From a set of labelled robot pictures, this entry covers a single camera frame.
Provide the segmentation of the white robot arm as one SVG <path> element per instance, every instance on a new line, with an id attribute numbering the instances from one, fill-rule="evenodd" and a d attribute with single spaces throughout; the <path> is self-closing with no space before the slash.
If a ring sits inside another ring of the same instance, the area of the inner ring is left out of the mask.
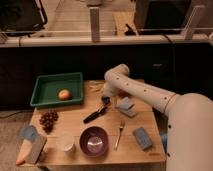
<path id="1" fill-rule="evenodd" d="M 142 83 L 129 73 L 125 64 L 109 69 L 103 95 L 113 97 L 123 90 L 168 117 L 166 171 L 213 171 L 213 101 Z"/>

